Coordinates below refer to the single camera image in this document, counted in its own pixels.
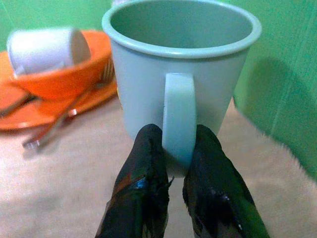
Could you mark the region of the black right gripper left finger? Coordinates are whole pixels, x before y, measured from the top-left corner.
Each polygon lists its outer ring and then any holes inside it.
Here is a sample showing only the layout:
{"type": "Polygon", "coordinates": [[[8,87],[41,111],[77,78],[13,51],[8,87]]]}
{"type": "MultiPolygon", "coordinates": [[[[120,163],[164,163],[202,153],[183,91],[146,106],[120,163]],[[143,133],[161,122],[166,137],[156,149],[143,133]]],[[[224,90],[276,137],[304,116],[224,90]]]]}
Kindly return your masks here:
{"type": "Polygon", "coordinates": [[[138,132],[115,180],[96,237],[162,238],[168,221],[170,185],[162,130],[148,124],[138,132]]]}

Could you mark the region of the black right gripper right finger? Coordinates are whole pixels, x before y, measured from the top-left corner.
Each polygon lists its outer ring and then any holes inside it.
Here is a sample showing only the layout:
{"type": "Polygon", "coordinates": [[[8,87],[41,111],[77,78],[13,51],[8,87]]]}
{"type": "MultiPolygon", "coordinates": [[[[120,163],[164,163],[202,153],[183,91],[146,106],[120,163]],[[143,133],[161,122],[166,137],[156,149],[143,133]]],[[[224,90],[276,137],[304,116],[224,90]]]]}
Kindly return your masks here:
{"type": "Polygon", "coordinates": [[[217,136],[199,124],[183,199],[196,238],[267,238],[268,231],[242,176],[217,136]]]}

